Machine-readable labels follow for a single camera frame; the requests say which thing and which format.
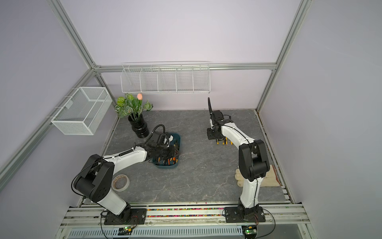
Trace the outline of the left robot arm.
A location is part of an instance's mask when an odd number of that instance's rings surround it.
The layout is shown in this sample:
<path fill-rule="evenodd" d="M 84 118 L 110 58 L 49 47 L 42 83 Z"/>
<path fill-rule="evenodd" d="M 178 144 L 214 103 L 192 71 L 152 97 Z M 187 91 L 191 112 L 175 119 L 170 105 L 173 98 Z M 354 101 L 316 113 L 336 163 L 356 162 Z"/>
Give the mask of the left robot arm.
<path fill-rule="evenodd" d="M 111 188 L 113 176 L 136 163 L 154 159 L 176 159 L 180 151 L 180 135 L 154 133 L 146 142 L 112 155 L 89 157 L 83 169 L 71 183 L 79 192 L 116 216 L 128 216 L 131 206 Z"/>

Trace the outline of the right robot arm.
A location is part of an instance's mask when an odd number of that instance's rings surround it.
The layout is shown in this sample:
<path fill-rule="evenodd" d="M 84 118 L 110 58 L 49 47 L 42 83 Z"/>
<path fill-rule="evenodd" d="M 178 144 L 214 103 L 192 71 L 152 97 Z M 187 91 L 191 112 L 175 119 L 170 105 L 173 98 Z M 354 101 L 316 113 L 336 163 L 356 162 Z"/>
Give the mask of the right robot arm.
<path fill-rule="evenodd" d="M 224 144 L 231 142 L 238 149 L 238 167 L 244 178 L 238 213 L 243 218 L 249 217 L 260 211 L 258 194 L 261 183 L 270 170 L 266 145 L 262 140 L 246 135 L 231 118 L 226 119 L 220 110 L 209 109 L 209 114 L 208 139 Z"/>

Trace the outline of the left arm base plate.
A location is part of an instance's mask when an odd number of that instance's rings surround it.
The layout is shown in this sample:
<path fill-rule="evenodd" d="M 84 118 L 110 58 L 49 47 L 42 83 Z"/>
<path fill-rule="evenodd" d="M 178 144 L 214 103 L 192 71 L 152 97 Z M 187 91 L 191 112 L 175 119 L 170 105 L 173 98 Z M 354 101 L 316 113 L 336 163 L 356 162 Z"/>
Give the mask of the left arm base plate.
<path fill-rule="evenodd" d="M 132 208 L 124 210 L 120 215 L 108 212 L 105 219 L 105 225 L 143 225 L 146 220 L 146 209 Z"/>

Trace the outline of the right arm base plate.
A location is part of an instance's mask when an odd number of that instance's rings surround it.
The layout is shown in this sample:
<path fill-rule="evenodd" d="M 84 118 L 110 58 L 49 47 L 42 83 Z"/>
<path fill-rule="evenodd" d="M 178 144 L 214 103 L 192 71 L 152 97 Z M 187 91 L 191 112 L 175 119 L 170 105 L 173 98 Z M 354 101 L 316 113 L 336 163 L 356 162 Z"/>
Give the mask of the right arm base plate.
<path fill-rule="evenodd" d="M 264 210 L 258 205 L 252 208 L 243 208 L 241 205 L 225 207 L 223 216 L 227 223 L 263 223 L 266 221 Z"/>

